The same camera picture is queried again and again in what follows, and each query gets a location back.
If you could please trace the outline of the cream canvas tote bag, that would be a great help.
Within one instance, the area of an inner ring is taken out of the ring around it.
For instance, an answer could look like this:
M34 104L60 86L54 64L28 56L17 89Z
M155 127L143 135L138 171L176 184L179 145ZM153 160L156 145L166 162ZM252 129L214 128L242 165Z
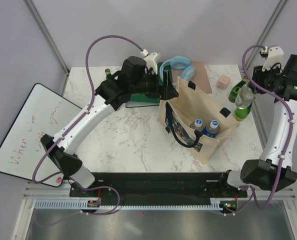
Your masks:
M175 89L178 97L160 101L157 121L180 146L205 164L234 135L239 123L230 110L192 81L178 77ZM219 130L212 134L191 128L196 120L201 120L202 128L217 121Z

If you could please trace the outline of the clear bottle green cap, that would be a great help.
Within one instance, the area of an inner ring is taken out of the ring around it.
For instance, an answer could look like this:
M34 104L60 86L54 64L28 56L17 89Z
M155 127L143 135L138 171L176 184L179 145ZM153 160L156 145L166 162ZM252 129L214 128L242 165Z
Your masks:
M235 98L235 105L239 109L246 109L255 100L256 95L253 93L249 84L244 84Z

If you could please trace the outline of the green Perrier bottle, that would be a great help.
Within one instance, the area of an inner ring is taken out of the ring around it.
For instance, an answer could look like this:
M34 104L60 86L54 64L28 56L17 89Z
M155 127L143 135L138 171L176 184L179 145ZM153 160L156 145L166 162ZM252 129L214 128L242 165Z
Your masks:
M249 81L249 79L246 76L243 76L241 81L238 82L230 91L229 96L228 96L228 100L231 103L235 103L236 97L239 93L239 91L241 90L241 87L247 83Z

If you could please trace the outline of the green glass bottle gold cap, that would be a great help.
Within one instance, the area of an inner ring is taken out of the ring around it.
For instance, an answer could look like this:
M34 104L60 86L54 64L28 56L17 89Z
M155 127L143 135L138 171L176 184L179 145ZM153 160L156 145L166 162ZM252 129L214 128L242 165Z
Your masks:
M105 75L106 75L106 79L112 79L112 78L113 78L113 77L112 77L111 70L110 70L109 68L106 68L106 69L104 70L104 72L105 72Z

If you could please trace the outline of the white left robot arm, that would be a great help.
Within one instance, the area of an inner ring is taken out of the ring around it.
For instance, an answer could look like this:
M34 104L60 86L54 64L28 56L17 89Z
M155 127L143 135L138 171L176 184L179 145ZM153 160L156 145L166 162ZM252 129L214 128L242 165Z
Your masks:
M168 74L163 84L156 73L156 66L148 66L145 59L137 56L127 58L121 70L107 77L94 91L91 102L56 133L41 138L47 157L61 173L74 180L88 197L98 192L94 175L83 165L75 152L89 133L106 117L130 101L133 95L145 95L150 99L171 100L179 96Z

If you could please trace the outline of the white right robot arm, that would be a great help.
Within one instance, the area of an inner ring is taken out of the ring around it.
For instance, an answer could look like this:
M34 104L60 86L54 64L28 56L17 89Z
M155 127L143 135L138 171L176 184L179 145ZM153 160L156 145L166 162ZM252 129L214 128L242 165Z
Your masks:
M217 184L218 193L223 197L229 197L242 185L272 191L278 173L277 191L297 180L297 172L292 171L292 154L297 136L297 55L290 55L283 69L278 62L265 71L261 66L255 66L253 80L282 98L290 110L279 100L274 101L273 124L263 153L258 159L246 160L240 171L228 170L225 173L227 178ZM281 156L284 159L278 172Z

